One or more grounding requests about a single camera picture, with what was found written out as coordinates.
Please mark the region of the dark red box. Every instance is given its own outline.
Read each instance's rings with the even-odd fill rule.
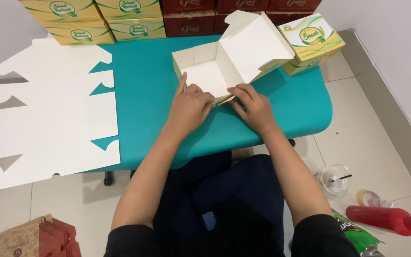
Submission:
[[[300,18],[312,15],[313,12],[277,12],[277,11],[266,11],[266,15],[270,21],[275,26],[280,26],[282,24],[288,23],[290,21],[298,20]]]
[[[212,10],[171,13],[163,19],[168,38],[213,35],[215,12]]]
[[[215,0],[163,0],[163,13],[215,10]]]
[[[252,13],[256,14],[261,14],[260,11],[255,11]],[[221,35],[225,32],[225,30],[228,28],[229,24],[225,22],[225,18],[229,14],[217,14],[215,13],[215,27],[213,28],[213,34],[214,35]]]
[[[271,0],[267,11],[314,12],[322,0]]]
[[[218,0],[216,3],[217,14],[230,14],[235,10],[248,12],[265,11],[270,0]]]

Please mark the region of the white box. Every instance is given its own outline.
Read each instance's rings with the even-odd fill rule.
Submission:
[[[234,96],[228,87],[250,83],[294,58],[294,51],[263,12],[237,10],[226,17],[229,24],[217,41],[172,53],[174,70],[186,84],[210,92],[220,105]]]

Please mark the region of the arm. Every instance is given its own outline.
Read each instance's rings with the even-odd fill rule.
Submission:
[[[206,105],[213,95],[203,93],[195,84],[183,91],[185,82],[186,73],[175,92],[166,124],[118,201],[111,230],[123,225],[153,228],[152,221],[177,149],[215,105],[214,102]]]
[[[317,181],[275,122],[269,99],[258,94],[250,84],[239,84],[228,88],[228,91],[245,105],[247,110],[230,101],[234,110],[260,135],[269,150],[294,226],[315,214],[332,216]]]

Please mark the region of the table surface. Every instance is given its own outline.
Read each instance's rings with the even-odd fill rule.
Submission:
[[[139,166],[167,120],[179,84],[171,53],[219,38],[165,38],[100,45],[112,54],[112,62],[99,63],[90,73],[112,69],[115,88],[100,85],[92,94],[115,91],[118,136],[93,143],[106,149],[118,139],[121,163],[88,172],[135,170]],[[333,108],[319,67],[291,77],[280,67],[252,85],[269,97],[275,120],[288,138],[321,132],[331,122]],[[197,156],[262,143],[225,103],[213,108],[204,123],[180,145],[171,168],[181,167]]]

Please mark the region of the yellow snack box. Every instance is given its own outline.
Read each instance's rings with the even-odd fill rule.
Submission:
[[[282,65],[288,76],[328,61],[345,45],[319,13],[280,25],[278,29],[295,52],[294,59]]]
[[[162,17],[108,22],[117,41],[166,38]]]
[[[41,24],[102,20],[92,0],[19,0]]]
[[[62,46],[115,43],[105,20],[58,23],[45,28]]]
[[[106,20],[161,17],[159,0],[96,0]]]

